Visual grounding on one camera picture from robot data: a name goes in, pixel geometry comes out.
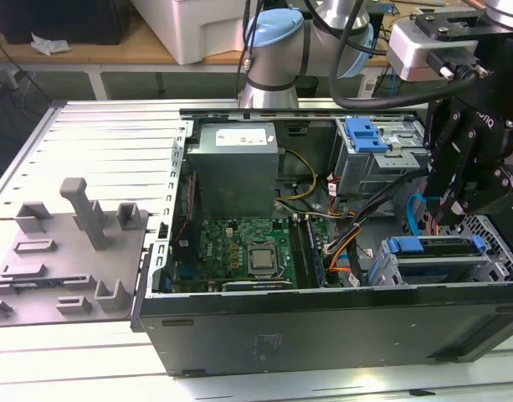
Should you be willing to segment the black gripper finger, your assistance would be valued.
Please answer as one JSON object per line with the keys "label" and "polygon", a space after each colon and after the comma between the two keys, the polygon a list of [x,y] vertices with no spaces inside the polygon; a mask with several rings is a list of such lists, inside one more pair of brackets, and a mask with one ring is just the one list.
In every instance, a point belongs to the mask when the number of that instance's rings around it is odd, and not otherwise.
{"label": "black gripper finger", "polygon": [[464,180],[450,204],[448,225],[467,215],[497,214],[513,207],[513,166],[477,168]]}
{"label": "black gripper finger", "polygon": [[437,222],[459,222],[464,215],[459,197],[475,142],[475,114],[471,108],[455,98],[429,104],[423,144],[430,156],[423,196]]}

